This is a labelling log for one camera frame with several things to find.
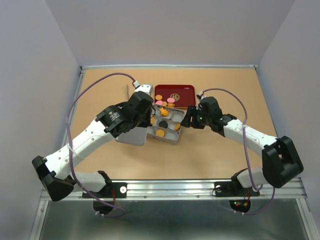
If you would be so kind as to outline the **round orange cookie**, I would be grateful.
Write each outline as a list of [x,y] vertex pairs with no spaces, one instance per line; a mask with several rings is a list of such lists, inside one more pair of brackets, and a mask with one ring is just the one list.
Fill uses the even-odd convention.
[[175,125],[174,130],[178,132],[180,130],[180,128],[181,128],[181,125],[180,125],[180,123],[178,123]]

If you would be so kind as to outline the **silver cookie tin with cups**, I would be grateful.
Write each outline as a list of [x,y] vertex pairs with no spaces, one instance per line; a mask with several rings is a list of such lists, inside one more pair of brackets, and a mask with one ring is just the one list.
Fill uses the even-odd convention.
[[[169,115],[164,117],[160,113],[160,108],[167,109],[169,111]],[[175,131],[174,128],[176,124],[181,124],[181,121],[185,117],[185,112],[183,110],[167,107],[163,105],[154,104],[152,106],[151,112],[151,126],[147,128],[147,138],[151,140],[156,140],[159,142],[176,145],[180,139],[181,135],[181,127],[179,131]],[[159,127],[160,121],[166,121],[168,123],[167,128]],[[156,131],[158,129],[162,129],[165,131],[165,136],[157,136]]]

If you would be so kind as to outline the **silver tin lid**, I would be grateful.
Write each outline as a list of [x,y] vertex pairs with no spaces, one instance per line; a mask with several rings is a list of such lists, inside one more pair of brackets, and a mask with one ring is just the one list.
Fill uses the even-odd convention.
[[115,141],[118,143],[133,145],[133,146],[143,146],[147,139],[147,128],[145,127],[135,127],[129,132],[122,133],[119,135]]

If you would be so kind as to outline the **flower orange cookie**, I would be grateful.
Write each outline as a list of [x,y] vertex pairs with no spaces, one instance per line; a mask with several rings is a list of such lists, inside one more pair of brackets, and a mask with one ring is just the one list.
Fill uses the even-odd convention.
[[167,110],[167,109],[165,109],[165,108],[160,108],[159,109],[159,111],[160,111],[160,114],[163,116],[163,117],[167,117],[170,113],[169,113],[169,111]]

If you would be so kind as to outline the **metal serving tongs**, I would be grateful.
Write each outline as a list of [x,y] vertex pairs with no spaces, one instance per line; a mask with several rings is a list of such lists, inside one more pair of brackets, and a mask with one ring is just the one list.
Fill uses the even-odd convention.
[[128,84],[124,87],[124,93],[125,93],[125,99],[126,99],[126,100],[129,100],[129,98],[130,98],[130,91],[129,91],[129,85],[128,85]]

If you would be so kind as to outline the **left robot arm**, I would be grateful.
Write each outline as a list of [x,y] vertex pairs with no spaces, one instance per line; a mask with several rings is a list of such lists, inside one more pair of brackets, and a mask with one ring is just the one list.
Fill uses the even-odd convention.
[[102,145],[116,140],[119,143],[143,146],[147,128],[151,125],[153,98],[136,89],[128,101],[111,105],[99,113],[88,127],[56,152],[37,156],[32,165],[45,190],[54,202],[72,192],[88,190],[106,197],[111,193],[111,180],[102,172],[72,175],[72,167]]

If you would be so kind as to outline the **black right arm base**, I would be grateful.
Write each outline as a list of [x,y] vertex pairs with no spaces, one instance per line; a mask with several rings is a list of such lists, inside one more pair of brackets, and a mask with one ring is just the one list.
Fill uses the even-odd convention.
[[236,172],[230,180],[227,181],[215,181],[213,190],[211,191],[211,195],[214,197],[222,198],[222,197],[247,197],[249,194],[251,197],[260,196],[259,191],[254,191],[252,187],[243,187],[239,180],[237,180],[237,176],[244,172],[246,169],[243,169],[239,172]]

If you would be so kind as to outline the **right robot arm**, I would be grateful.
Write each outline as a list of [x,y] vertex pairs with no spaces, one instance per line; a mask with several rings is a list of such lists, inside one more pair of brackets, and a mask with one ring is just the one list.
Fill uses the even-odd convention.
[[208,126],[222,137],[243,144],[245,151],[252,150],[261,157],[261,168],[248,166],[234,175],[230,189],[235,195],[242,195],[248,188],[265,184],[279,189],[304,171],[291,138],[267,135],[246,126],[235,116],[224,114],[212,96],[203,97],[197,106],[190,105],[180,124],[194,129]]

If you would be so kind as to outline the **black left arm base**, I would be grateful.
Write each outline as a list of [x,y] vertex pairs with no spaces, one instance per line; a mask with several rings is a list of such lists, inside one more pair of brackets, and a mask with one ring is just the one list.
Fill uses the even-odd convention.
[[101,199],[124,199],[127,197],[128,184],[126,182],[112,181],[102,170],[95,173],[84,173],[82,176],[84,177],[83,186],[95,197]]

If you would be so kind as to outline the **small orange cookie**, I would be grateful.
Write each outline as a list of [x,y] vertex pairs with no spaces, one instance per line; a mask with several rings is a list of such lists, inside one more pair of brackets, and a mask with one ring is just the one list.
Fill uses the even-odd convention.
[[160,94],[158,94],[158,95],[155,96],[155,100],[156,100],[156,101],[161,101],[162,98],[163,98],[163,97],[162,97]]

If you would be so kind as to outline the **red rectangular tray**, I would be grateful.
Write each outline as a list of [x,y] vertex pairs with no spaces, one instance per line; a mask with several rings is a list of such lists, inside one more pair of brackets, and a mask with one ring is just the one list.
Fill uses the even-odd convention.
[[192,85],[159,84],[155,86],[154,96],[156,95],[161,95],[162,101],[166,103],[168,98],[174,98],[177,109],[187,109],[196,104],[195,88]]

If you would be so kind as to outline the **pink round cookie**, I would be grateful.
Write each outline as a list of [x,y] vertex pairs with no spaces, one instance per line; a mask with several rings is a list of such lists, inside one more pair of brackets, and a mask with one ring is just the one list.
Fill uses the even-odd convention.
[[172,97],[169,97],[168,99],[167,99],[167,103],[170,103],[170,104],[174,104],[175,103],[175,99],[174,98],[172,98]]

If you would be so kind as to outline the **aluminium front rail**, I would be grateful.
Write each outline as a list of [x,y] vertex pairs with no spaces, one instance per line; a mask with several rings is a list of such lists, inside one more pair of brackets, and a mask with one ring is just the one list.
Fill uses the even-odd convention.
[[[185,180],[113,180],[114,182],[127,183],[126,198],[116,198],[117,201],[151,201],[151,200],[240,200],[241,197],[216,197],[212,196],[214,183],[217,181],[229,181],[229,179],[185,179]],[[265,184],[259,191],[260,196],[251,196],[254,199],[269,200],[272,197],[273,187]],[[43,190],[41,198],[53,201],[49,194]],[[300,178],[294,178],[282,188],[275,190],[274,199],[306,199],[307,193]],[[71,192],[62,200],[89,200],[92,199],[81,191]]]

